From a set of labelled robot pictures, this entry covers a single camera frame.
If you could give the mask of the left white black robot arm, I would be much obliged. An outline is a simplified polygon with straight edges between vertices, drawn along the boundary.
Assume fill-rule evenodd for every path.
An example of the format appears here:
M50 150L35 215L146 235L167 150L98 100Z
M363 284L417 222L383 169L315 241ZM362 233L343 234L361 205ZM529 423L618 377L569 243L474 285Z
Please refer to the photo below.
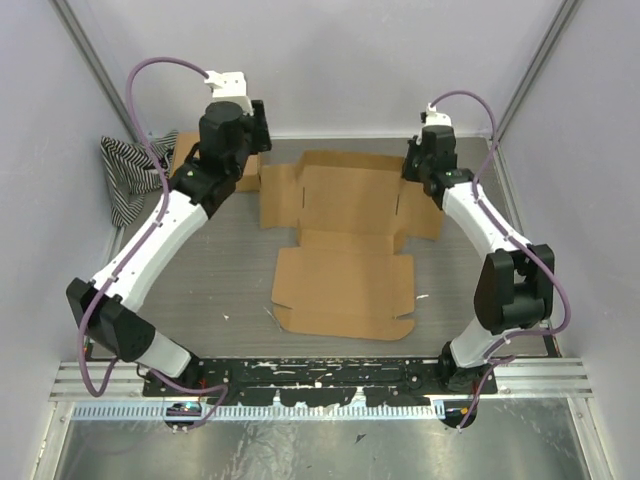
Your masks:
M196 357L138 314L160 273L182 245L235 192L252 155L272 147L263 101L247 109L234 101L211 103L199 120L199 140L172 175L167 193L120 253L91 280L66 290L81 338L117 359L165 376L181 397L194 394L201 373Z

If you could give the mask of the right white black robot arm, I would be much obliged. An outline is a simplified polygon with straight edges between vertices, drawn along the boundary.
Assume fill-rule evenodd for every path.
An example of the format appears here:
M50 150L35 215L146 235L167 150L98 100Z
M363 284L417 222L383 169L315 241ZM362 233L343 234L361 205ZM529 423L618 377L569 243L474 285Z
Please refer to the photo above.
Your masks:
M420 183L483 258L474 318L445 344L435 367L441 387L462 394L489 369L511 334L550 317L553 285L546 273L554 270L555 256L548 245L533 245L513 230L474 182L473 172L458 167L452 126L425 125L409 140L402 177Z

